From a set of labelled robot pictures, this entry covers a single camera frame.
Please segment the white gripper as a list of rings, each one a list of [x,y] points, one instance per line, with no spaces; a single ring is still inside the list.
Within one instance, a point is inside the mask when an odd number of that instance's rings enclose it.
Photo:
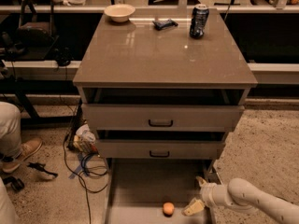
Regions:
[[[201,176],[195,178],[199,184],[200,199],[193,198],[182,210],[184,216],[192,216],[202,212],[207,207],[224,206],[231,207],[233,200],[228,192],[226,185],[216,183],[207,183]]]

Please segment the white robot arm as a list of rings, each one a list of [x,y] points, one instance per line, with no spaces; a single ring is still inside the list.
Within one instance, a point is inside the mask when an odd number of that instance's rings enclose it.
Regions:
[[[299,224],[299,206],[270,195],[242,178],[231,179],[228,184],[208,183],[197,176],[199,197],[194,197],[183,209],[184,216],[193,216],[206,207],[222,206],[230,210],[251,214],[260,210],[278,224]]]

